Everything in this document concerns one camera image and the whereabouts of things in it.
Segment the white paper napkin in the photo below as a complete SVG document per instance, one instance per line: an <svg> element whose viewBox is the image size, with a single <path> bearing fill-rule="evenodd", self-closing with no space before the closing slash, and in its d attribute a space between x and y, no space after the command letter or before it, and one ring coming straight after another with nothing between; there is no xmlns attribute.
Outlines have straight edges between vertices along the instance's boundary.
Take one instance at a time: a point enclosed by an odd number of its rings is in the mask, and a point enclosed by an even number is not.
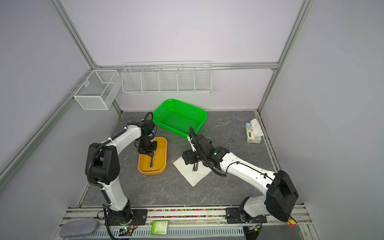
<svg viewBox="0 0 384 240"><path fill-rule="evenodd" d="M193 171L194 166L186 165L182 157L173 164L192 187L196 186L197 183L212 172L210 168L205 167L201 162L198 164L198 170Z"/></svg>

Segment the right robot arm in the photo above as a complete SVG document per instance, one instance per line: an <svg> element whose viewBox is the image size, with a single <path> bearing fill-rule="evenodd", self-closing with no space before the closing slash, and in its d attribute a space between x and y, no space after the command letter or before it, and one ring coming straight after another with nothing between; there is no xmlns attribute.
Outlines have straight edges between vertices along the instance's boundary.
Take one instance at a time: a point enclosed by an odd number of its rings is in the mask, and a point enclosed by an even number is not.
<svg viewBox="0 0 384 240"><path fill-rule="evenodd" d="M223 147L214 147L211 140L203 135L189 134L191 149L184 151L182 158L186 165L201 162L220 177L232 174L255 187L261 195L246 197L237 211L239 222L248 223L260 215L271 215L281 222L292 219L292 210L299 194L290 176L278 172L264 170L252 165Z"/></svg>

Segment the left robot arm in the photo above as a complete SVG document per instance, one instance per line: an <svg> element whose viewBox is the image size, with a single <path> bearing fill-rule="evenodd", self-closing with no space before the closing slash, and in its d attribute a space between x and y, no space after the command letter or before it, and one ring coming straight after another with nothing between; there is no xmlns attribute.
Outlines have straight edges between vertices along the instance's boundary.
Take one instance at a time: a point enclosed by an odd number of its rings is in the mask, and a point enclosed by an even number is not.
<svg viewBox="0 0 384 240"><path fill-rule="evenodd" d="M134 214L119 181L119 154L134 144L140 155L150 157L150 167L153 167L153 158L158 148L155 141L157 126L153 118L154 113L148 112L141 121L131 121L106 141L89 146L85 168L87 181L89 185L98 187L107 201L103 206L106 217L119 219L121 225L130 225Z"/></svg>

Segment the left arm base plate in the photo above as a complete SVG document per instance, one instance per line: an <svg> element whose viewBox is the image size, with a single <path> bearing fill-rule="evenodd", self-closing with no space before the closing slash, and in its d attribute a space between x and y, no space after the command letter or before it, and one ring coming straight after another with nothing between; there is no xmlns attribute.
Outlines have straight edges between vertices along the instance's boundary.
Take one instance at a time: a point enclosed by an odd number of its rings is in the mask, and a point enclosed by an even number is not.
<svg viewBox="0 0 384 240"><path fill-rule="evenodd" d="M130 212L107 210L107 223L109 226L143 226L146 224L148 209L131 209Z"/></svg>

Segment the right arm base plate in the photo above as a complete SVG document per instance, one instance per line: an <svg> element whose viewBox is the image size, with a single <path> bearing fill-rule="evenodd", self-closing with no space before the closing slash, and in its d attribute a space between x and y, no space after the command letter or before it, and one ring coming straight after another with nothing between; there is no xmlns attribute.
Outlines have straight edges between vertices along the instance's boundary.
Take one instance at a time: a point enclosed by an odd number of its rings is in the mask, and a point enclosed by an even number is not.
<svg viewBox="0 0 384 240"><path fill-rule="evenodd" d="M267 218L264 215L251 217L240 208L226 208L226 220L228 224L264 224Z"/></svg>

